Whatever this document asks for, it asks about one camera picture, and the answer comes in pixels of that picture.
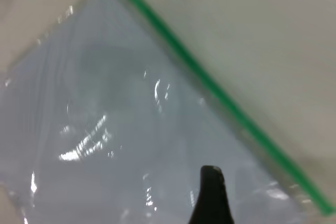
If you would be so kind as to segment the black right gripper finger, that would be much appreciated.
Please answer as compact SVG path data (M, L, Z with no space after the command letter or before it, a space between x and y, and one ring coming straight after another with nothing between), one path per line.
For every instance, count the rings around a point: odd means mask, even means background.
M219 167L202 166L199 190L189 224L234 224L224 176Z

